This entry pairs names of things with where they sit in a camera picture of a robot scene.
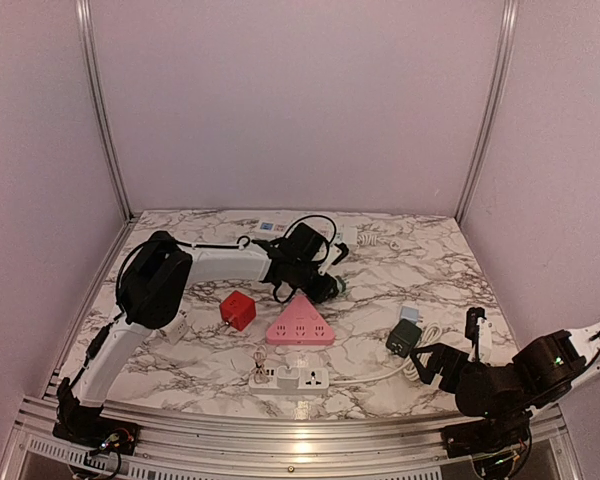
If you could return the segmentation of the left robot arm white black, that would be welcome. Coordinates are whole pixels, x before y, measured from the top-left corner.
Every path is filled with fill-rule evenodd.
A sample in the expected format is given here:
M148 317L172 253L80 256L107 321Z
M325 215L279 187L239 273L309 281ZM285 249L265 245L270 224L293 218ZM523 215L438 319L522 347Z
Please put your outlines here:
M169 325L193 284L243 280L287 285L315 303L337 297L342 282L329 274L349 254L346 244L325 237L304 219L282 236L232 243L188 243L159 230L125 258L116 277L118 314L89 344L74 378L57 390L57 422L86 445L105 438L101 416L111 386L135 350Z

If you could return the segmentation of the green plug adapter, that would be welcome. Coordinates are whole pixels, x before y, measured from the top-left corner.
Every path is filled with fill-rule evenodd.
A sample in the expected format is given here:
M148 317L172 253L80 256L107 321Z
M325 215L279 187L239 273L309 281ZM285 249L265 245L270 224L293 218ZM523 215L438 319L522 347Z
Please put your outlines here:
M342 277L340 277L340 276L336 276L335 280L336 280L336 283L337 283L338 292L340 294L344 294L346 292L346 290L347 290L347 283L346 283L346 281Z

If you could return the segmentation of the pink triangular power socket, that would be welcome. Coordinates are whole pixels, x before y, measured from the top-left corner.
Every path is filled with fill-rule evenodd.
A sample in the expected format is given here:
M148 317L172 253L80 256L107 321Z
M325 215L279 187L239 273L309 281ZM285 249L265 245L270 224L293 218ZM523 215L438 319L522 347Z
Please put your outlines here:
M275 346L329 346L335 332L306 296L297 295L267 329L265 341Z

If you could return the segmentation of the white charger plug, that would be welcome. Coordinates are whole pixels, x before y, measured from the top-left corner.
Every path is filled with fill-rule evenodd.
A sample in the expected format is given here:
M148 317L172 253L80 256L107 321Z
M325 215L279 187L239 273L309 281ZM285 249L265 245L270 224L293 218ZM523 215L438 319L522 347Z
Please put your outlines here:
M283 391L297 390L300 384L300 369L298 367L279 366L276 369L276 385Z

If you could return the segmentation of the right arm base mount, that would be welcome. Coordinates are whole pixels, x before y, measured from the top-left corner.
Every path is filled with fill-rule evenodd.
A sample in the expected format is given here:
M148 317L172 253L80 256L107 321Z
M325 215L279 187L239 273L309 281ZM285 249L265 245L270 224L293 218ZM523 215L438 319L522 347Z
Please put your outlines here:
M448 425L441 430L441 439L450 459L471 458L479 479L510 479L532 445L526 424L504 427L489 420Z

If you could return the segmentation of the dark green charger plug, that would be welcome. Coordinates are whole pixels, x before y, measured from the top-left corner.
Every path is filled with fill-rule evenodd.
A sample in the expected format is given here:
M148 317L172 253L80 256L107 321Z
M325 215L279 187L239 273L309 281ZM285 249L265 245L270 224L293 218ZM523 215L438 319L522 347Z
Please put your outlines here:
M422 330L413 322L401 319L390 331L385 346L394 355L403 359L416 347Z

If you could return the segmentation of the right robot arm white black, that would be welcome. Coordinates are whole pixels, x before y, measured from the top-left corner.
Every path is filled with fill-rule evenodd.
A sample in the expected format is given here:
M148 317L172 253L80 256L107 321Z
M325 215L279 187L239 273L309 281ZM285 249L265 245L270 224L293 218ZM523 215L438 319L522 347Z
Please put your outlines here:
M466 353L443 343L412 349L409 358L420 381L441 377L439 389L455 396L458 411L473 422L442 429L447 455L498 452L530 439L530 419L565 396L578 379L600 371L600 322L581 329L558 330L536 338L503 366L480 359L487 347L485 310L466 312Z

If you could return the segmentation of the light blue charger plug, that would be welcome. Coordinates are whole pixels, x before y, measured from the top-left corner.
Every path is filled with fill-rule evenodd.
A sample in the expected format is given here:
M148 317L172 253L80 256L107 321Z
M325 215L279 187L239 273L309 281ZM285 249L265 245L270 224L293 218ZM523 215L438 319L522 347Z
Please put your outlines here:
M409 306L402 306L399 313L399 319L418 325L420 320L419 310Z

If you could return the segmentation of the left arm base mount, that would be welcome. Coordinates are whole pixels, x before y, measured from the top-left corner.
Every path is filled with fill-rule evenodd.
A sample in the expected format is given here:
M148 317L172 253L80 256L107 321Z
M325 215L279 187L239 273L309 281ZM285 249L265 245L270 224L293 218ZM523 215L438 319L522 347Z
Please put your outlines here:
M136 423L103 419L96 432L79 438L56 422L52 434L71 444L66 455L70 470L79 478L111 479L121 473L122 457L131 456L138 441L140 427Z

